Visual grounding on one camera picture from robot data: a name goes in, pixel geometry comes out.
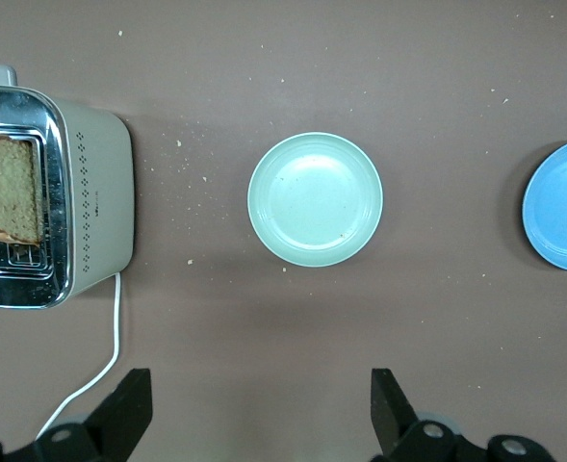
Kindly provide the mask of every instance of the light green plate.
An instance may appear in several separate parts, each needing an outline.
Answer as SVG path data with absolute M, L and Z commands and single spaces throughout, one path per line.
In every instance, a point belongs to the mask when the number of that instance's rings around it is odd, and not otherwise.
M 248 214 L 283 260 L 326 267 L 358 252 L 379 224 L 383 191 L 371 160 L 350 141 L 303 133 L 273 147 L 248 186 Z

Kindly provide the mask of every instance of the brown surface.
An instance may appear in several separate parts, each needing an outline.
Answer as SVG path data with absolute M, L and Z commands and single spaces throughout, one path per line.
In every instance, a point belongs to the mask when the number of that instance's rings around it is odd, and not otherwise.
M 122 356 L 66 415 L 149 367 L 133 461 L 364 461 L 385 366 L 473 442 L 567 460 L 567 272 L 520 222 L 567 141 L 567 2 L 37 3 L 0 2 L 0 63 L 120 115 L 137 173 Z M 271 255 L 245 209 L 261 156 L 313 130 L 357 143 L 385 190 L 374 238 L 326 269 Z M 105 364 L 112 294 L 0 310 L 8 449 Z

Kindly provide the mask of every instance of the toaster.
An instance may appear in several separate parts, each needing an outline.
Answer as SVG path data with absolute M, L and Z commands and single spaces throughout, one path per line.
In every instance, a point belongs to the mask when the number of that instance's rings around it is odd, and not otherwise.
M 0 243 L 0 308 L 59 305 L 123 270 L 134 240 L 131 139 L 109 112 L 19 87 L 0 65 L 0 135 L 33 146 L 39 245 Z

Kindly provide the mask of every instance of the cord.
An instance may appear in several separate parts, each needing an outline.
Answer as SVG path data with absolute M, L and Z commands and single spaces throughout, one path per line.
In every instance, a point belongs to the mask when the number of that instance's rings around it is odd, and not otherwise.
M 114 353 L 112 354 L 112 359 L 110 359 L 110 362 L 107 364 L 107 366 L 103 368 L 101 372 L 98 375 L 96 375 L 89 383 L 87 383 L 79 390 L 76 390 L 75 392 L 73 392 L 71 395 L 69 395 L 67 398 L 64 399 L 64 401 L 57 408 L 57 410 L 54 411 L 54 414 L 52 414 L 50 419 L 48 419 L 48 422 L 46 422 L 45 425 L 41 428 L 41 430 L 37 435 L 36 440 L 43 433 L 45 433 L 45 431 L 49 428 L 49 426 L 57 419 L 57 417 L 59 417 L 59 414 L 63 412 L 63 410 L 70 402 L 72 402 L 74 399 L 76 399 L 84 392 L 92 388 L 92 386 L 95 383 L 101 380 L 101 378 L 106 373 L 108 373 L 108 371 L 112 368 L 112 366 L 115 364 L 116 360 L 118 359 L 118 355 L 120 354 L 120 273 L 119 272 L 115 274 L 115 281 L 116 281 L 116 288 L 114 294 Z

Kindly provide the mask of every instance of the blue plate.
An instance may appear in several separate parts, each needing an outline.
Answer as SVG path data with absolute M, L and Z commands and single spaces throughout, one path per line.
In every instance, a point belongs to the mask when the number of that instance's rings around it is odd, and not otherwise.
M 262 243 L 304 267 L 340 263 L 379 223 L 383 191 L 371 160 L 350 141 L 304 133 L 273 147 L 255 168 L 248 213 Z
M 567 270 L 567 144 L 531 177 L 523 201 L 523 224 L 537 252 Z

